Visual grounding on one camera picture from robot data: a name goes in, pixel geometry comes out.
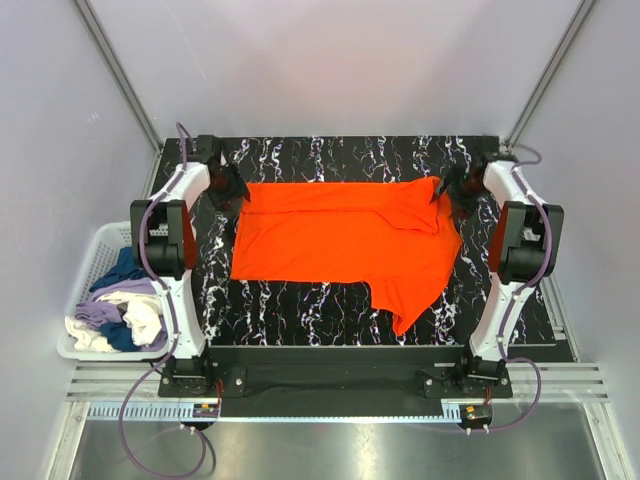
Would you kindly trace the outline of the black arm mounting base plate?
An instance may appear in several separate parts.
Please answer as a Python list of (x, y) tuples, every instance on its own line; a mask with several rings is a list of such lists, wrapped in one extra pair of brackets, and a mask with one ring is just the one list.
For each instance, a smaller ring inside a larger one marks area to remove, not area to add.
[(462, 346), (211, 347), (157, 370), (166, 397), (376, 389), (434, 399), (513, 395), (504, 362), (476, 361)]

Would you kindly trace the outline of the orange t shirt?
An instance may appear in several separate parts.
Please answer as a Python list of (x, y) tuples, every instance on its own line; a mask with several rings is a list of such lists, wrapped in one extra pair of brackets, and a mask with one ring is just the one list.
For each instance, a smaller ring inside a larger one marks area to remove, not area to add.
[(449, 283), (461, 237), (438, 178), (400, 183), (252, 183), (231, 278), (366, 283), (405, 334)]

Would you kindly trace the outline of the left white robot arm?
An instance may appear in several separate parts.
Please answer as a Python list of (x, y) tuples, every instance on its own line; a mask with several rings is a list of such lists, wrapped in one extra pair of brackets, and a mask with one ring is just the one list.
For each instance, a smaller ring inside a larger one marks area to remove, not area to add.
[(176, 125), (181, 160), (154, 195), (130, 205), (133, 258), (161, 299), (168, 329), (168, 352), (176, 360), (203, 354), (205, 338), (197, 318), (191, 274), (198, 247), (191, 210), (207, 196), (217, 211), (228, 212), (250, 200), (238, 167), (225, 158), (222, 139), (192, 137)]

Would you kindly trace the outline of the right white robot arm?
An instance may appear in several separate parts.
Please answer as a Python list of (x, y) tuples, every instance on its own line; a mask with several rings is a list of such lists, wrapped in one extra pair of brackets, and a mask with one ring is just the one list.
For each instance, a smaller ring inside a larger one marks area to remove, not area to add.
[(468, 345), (473, 361), (507, 360), (520, 312), (540, 281), (553, 273), (565, 212), (542, 199), (510, 153), (482, 153), (468, 167), (454, 166), (440, 180), (432, 200), (447, 196), (456, 213), (470, 214), (482, 197), (493, 197), (500, 216), (489, 242), (491, 288), (480, 322)]

